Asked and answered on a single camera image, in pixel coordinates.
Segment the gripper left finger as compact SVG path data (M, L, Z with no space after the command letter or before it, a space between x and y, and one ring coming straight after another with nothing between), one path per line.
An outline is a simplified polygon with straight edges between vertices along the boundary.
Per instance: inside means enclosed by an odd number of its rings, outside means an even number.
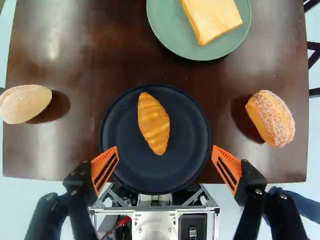
M97 240L89 208L98 200L119 162L116 146L91 161L82 161L64 180L66 193L42 196L33 212L26 240L58 240L66 218L70 219L76 240Z

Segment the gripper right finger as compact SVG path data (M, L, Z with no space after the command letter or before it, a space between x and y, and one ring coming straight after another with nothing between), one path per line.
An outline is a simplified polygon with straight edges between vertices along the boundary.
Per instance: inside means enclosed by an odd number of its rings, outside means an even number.
M238 159L213 146L211 161L234 200L243 207L235 240L255 240L266 217L274 240L306 240L304 225L293 198L282 192L266 192L266 178L246 159Z

